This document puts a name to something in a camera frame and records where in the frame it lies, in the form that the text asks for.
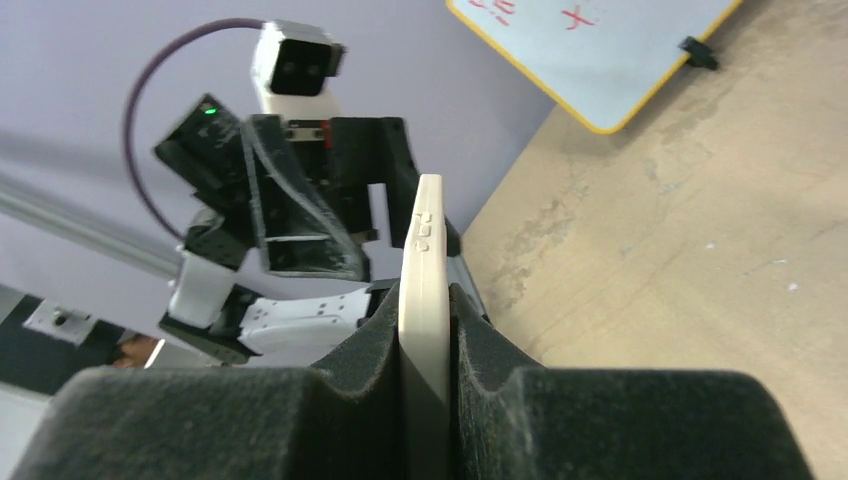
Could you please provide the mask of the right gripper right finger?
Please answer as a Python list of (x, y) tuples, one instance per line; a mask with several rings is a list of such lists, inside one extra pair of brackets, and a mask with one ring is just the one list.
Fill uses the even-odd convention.
[(727, 370), (545, 367), (498, 332), (458, 285), (458, 479), (809, 479), (784, 414)]

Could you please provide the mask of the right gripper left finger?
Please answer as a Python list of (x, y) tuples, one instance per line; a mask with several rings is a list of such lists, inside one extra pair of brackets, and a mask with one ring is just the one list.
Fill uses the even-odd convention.
[(82, 371), (13, 477), (397, 479), (397, 307), (309, 367)]

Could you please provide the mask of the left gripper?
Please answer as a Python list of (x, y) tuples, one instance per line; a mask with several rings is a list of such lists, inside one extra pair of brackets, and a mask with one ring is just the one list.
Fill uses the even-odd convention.
[(420, 172), (402, 118), (282, 121), (260, 114), (242, 123), (241, 138), (265, 273), (369, 281), (370, 260), (352, 236), (359, 243), (379, 238), (374, 184), (385, 187), (389, 242), (403, 247)]

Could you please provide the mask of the white phone case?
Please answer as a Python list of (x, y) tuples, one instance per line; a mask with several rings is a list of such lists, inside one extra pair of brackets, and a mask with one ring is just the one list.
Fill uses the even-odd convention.
[(420, 177), (403, 249), (398, 341), (410, 479), (450, 472), (451, 322), (442, 177)]

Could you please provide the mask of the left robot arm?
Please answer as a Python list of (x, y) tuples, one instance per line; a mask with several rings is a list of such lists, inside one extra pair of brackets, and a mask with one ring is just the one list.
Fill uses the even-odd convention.
[[(391, 245), (406, 239), (420, 174), (403, 119), (240, 119), (207, 94), (154, 152), (202, 203), (160, 322), (167, 333), (226, 364), (294, 345), (333, 348), (392, 288), (392, 280), (373, 278), (364, 245), (379, 236), (376, 184), (385, 188)], [(357, 289), (261, 297), (236, 281), (251, 252), (267, 274), (353, 281)]]

